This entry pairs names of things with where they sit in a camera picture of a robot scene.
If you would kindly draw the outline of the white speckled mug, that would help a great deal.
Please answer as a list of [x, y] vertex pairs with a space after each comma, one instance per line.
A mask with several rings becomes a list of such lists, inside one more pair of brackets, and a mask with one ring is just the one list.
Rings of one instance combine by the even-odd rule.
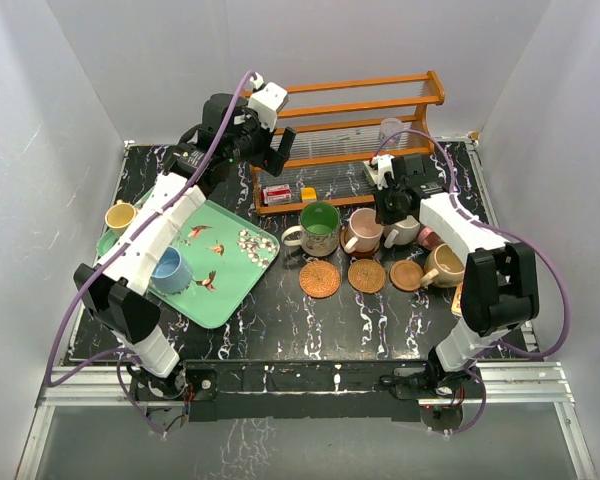
[[409, 215], [406, 219], [384, 227], [384, 247], [407, 245], [414, 241], [421, 229], [421, 224]]

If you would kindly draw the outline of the pink mug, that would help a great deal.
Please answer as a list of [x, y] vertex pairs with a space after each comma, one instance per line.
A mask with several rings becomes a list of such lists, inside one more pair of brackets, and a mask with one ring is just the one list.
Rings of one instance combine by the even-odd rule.
[[376, 221], [376, 211], [359, 208], [349, 218], [344, 250], [349, 254], [370, 251], [380, 241], [383, 232], [383, 225]]

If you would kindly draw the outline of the maroon speckled mug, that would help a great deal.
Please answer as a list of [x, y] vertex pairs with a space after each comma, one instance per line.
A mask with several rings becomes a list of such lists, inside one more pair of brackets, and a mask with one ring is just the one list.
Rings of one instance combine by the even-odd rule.
[[419, 232], [416, 242], [428, 251], [432, 251], [437, 246], [444, 243], [441, 237], [430, 227], [423, 227]]

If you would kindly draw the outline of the green floral mug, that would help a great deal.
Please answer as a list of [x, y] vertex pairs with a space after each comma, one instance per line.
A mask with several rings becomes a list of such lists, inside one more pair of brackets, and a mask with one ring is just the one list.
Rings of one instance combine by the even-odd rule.
[[340, 212], [335, 206], [314, 202], [302, 209], [299, 224], [285, 230], [281, 241], [288, 247], [301, 247], [312, 257], [326, 257], [339, 245], [340, 227]]

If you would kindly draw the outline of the beige brown mug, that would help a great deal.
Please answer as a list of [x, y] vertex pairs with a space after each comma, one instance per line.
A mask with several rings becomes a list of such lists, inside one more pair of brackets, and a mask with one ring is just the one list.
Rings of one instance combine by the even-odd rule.
[[423, 272], [421, 287], [453, 288], [463, 282], [465, 267], [451, 248], [443, 243], [430, 252]]

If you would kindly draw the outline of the yellow mug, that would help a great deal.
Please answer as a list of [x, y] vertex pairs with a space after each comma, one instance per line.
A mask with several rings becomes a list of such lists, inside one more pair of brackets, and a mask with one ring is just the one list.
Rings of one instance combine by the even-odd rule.
[[116, 238], [120, 238], [136, 217], [136, 208], [128, 202], [118, 200], [105, 214], [106, 227]]

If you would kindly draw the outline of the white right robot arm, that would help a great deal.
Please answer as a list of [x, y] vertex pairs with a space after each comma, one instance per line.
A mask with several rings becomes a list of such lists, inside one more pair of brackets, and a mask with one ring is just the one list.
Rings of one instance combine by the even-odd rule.
[[534, 251], [482, 226], [457, 195], [424, 175], [410, 157], [382, 154], [366, 165], [376, 221], [394, 224], [409, 215], [429, 227], [464, 267], [461, 319], [426, 361], [427, 388], [446, 397], [458, 389], [469, 361], [507, 331], [534, 319], [539, 294]]

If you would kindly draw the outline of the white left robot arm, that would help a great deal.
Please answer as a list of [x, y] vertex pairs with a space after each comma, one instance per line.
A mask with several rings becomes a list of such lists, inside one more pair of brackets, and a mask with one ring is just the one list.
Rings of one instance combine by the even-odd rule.
[[151, 196], [117, 243], [94, 266], [82, 264], [74, 273], [86, 310], [139, 359], [166, 399], [184, 392], [187, 376], [176, 368], [179, 356], [159, 326], [159, 308], [145, 297], [150, 277], [230, 164], [246, 161], [274, 176], [282, 172], [296, 132], [288, 127], [277, 147], [271, 142], [287, 101], [287, 91], [273, 82], [247, 98], [212, 95], [201, 123], [181, 136]]

